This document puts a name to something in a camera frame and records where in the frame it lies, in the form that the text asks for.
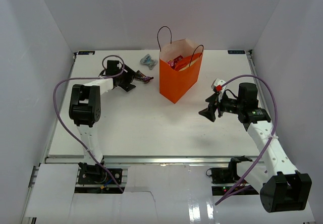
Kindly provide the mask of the dark purple candy wrapper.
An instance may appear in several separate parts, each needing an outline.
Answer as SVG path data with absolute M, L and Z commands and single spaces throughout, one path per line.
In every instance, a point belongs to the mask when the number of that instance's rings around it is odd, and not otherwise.
M 149 83 L 151 80 L 154 79 L 154 77 L 146 76 L 140 70 L 138 70 L 135 73 L 134 79 L 143 83 Z

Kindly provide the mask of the silver blue snack packet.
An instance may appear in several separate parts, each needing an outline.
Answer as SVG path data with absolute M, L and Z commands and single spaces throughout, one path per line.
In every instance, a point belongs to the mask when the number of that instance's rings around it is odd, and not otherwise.
M 145 55 L 141 60 L 140 64 L 147 66 L 150 70 L 152 70 L 156 65 L 158 61 L 152 59 L 150 54 Z

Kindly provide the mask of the small pink snack packet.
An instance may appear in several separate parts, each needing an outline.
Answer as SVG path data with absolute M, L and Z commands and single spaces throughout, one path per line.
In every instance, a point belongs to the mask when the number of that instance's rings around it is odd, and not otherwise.
M 176 66 L 176 61 L 175 60 L 169 60 L 167 61 L 167 64 L 172 68 L 174 69 L 175 66 Z

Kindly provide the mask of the large red chips bag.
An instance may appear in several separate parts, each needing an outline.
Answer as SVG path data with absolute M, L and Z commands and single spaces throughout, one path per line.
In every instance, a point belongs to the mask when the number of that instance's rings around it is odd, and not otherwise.
M 175 63 L 174 70 L 180 71 L 180 70 L 192 65 L 193 62 L 198 58 L 199 58 L 199 56 L 197 54 L 190 55 L 189 57 L 185 57 Z

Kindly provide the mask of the pink candy packet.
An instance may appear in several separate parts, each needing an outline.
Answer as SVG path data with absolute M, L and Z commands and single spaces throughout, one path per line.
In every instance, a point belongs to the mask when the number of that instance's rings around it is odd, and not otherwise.
M 176 61 L 180 61 L 182 59 L 183 59 L 183 57 L 181 55 L 175 58 Z

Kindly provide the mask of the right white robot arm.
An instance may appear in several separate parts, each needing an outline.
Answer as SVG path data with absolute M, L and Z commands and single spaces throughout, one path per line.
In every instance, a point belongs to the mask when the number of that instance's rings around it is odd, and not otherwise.
M 266 167 L 262 170 L 248 157 L 235 157 L 229 162 L 228 178 L 239 183 L 246 181 L 260 195 L 266 212 L 301 211 L 307 204 L 312 180 L 302 174 L 284 152 L 274 124 L 267 111 L 258 105 L 258 90 L 254 83 L 240 83 L 238 95 L 227 96 L 225 82 L 216 79 L 213 95 L 206 99 L 208 106 L 199 112 L 214 122 L 224 113 L 235 114 L 259 150 Z

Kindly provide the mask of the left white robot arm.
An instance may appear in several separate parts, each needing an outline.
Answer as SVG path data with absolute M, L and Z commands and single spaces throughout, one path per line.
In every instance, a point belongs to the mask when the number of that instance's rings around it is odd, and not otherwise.
M 69 117 L 80 134 L 83 143 L 84 159 L 78 163 L 81 170 L 95 183 L 106 179 L 106 170 L 100 166 L 103 154 L 98 140 L 97 122 L 101 117 L 101 96 L 116 87 L 126 92 L 135 88 L 132 84 L 136 72 L 120 61 L 108 60 L 107 67 L 95 79 L 86 84 L 72 87 Z

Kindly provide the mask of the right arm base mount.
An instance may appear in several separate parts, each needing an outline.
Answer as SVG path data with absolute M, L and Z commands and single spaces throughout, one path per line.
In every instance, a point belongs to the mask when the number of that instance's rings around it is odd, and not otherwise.
M 240 177 L 229 167 L 212 167 L 205 172 L 213 184 L 236 183 Z

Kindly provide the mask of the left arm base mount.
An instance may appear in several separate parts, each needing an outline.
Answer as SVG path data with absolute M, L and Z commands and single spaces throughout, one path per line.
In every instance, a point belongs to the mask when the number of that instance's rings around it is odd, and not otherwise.
M 83 170 L 79 171 L 79 177 L 77 180 L 77 184 L 79 185 L 104 185 L 107 186 L 109 184 L 121 184 L 122 183 L 122 169 L 109 169 L 116 182 L 111 178 L 111 176 L 105 172 L 104 170 Z

